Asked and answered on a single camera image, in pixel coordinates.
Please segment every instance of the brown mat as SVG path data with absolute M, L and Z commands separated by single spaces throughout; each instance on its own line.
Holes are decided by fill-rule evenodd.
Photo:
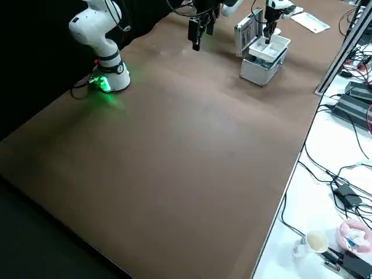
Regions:
M 171 15 L 123 52 L 126 93 L 65 94 L 0 144 L 0 173 L 135 278 L 247 278 L 350 9 L 296 4 L 331 29 L 281 21 L 292 42 L 266 88 L 240 80 L 234 56 L 251 1 L 200 52 Z

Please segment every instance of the open case lid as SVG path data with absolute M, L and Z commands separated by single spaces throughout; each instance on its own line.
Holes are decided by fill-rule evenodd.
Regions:
M 263 9 L 257 8 L 234 27 L 237 56 L 242 57 L 244 50 L 262 36 Z

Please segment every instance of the white mug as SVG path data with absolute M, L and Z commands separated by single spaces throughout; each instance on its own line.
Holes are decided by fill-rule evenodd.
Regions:
M 311 231 L 295 242 L 293 255 L 305 257 L 310 253 L 324 253 L 328 250 L 329 242 L 325 233 Z

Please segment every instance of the white desk surface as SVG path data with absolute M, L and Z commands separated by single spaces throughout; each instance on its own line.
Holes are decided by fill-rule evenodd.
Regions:
M 337 76 L 321 103 L 336 103 L 336 100 L 330 99 L 328 96 L 345 92 L 345 86 L 349 81 Z M 372 158 L 372 136 L 359 128 L 357 128 L 357 132 L 364 152 Z M 306 146 L 310 156 L 317 163 L 334 173 L 337 173 L 343 166 L 365 160 L 358 147 L 352 125 L 328 112 L 320 112 L 316 115 L 306 140 Z M 305 151 L 299 155 L 299 161 L 304 163 L 319 179 L 330 180 L 330 176 L 311 163 Z M 341 177 L 372 193 L 372 170 L 368 167 L 360 166 L 353 170 L 343 170 Z M 283 202 L 281 202 L 279 214 L 274 220 L 272 231 L 263 248 L 252 279 L 347 278 L 347 276 L 340 277 L 325 268 L 322 257 L 309 255 L 304 259 L 295 259 L 292 256 L 292 248 L 300 236 L 281 222 L 282 207 Z M 340 215 L 335 208 L 330 187 L 316 181 L 306 169 L 296 163 L 292 179 L 288 183 L 284 220 L 303 233 L 314 229 L 324 230 L 330 240 L 330 247 L 337 248 L 335 232 L 342 223 Z M 372 263 L 372 253 L 359 254 L 359 256 Z

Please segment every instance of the power adapter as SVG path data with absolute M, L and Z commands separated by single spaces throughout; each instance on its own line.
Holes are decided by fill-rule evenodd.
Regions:
M 347 209 L 355 208 L 357 205 L 362 203 L 362 199 L 351 189 L 347 183 L 338 187 L 334 193 Z

